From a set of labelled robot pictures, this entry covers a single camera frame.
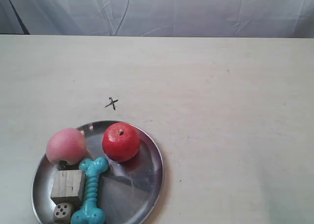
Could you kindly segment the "round silver metal plate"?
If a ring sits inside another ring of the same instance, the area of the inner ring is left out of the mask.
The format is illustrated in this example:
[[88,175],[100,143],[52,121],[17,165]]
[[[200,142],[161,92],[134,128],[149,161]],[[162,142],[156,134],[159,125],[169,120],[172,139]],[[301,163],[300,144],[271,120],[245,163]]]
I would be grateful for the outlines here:
[[52,164],[42,157],[32,182],[31,202],[41,224],[55,224],[53,212],[57,204],[51,200],[54,177],[59,170],[78,170],[82,160],[107,159],[109,167],[101,173],[98,183],[97,207],[105,212],[104,224],[141,224],[156,205],[164,182],[164,164],[156,143],[144,131],[138,153],[126,162],[111,160],[103,151],[105,130],[119,121],[98,121],[76,128],[85,137],[86,153],[76,164],[64,161]]

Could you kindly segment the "red apple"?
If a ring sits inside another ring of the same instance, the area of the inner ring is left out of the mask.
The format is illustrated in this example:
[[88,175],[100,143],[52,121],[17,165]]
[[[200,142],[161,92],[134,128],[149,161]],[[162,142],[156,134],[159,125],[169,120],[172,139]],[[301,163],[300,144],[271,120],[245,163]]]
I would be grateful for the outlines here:
[[126,162],[139,151],[139,133],[128,123],[114,123],[105,130],[102,146],[104,153],[111,160],[119,163]]

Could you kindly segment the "pink peach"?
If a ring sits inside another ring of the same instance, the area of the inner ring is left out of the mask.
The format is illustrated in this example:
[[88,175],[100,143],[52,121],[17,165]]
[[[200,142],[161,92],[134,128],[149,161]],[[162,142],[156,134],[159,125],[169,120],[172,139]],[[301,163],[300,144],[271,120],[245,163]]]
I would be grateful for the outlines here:
[[50,163],[64,161],[69,165],[78,163],[86,153],[84,135],[75,128],[66,128],[55,133],[46,147],[46,156]]

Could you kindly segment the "white backdrop cloth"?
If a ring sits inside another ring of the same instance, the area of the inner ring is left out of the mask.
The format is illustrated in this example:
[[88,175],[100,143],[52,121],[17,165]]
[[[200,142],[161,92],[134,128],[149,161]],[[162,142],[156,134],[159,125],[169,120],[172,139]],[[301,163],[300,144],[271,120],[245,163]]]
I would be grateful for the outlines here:
[[0,31],[312,38],[314,0],[0,0]]

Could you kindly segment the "grey wooden block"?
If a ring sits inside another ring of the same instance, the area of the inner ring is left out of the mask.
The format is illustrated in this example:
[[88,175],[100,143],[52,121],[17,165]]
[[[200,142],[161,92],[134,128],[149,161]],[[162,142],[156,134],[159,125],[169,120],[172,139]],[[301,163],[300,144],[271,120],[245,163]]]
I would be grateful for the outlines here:
[[51,200],[55,204],[68,202],[81,207],[84,184],[85,173],[82,170],[59,170],[54,177]]

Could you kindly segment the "teal rubber bone toy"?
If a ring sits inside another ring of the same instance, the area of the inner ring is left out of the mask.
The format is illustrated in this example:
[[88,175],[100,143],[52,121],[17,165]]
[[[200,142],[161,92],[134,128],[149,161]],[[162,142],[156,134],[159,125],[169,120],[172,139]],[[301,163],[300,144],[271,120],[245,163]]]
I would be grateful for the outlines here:
[[83,191],[83,202],[80,210],[71,217],[72,224],[103,224],[105,212],[97,207],[99,176],[109,167],[104,157],[95,160],[86,158],[79,164],[79,169],[85,172],[85,184]]

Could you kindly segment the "small wooden die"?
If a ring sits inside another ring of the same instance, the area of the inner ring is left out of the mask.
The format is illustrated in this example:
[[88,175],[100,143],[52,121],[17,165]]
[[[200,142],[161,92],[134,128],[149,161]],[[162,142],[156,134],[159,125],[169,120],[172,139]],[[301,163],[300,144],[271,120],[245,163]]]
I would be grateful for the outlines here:
[[53,221],[56,224],[70,224],[71,217],[75,211],[73,204],[69,202],[61,202],[56,205],[53,212]]

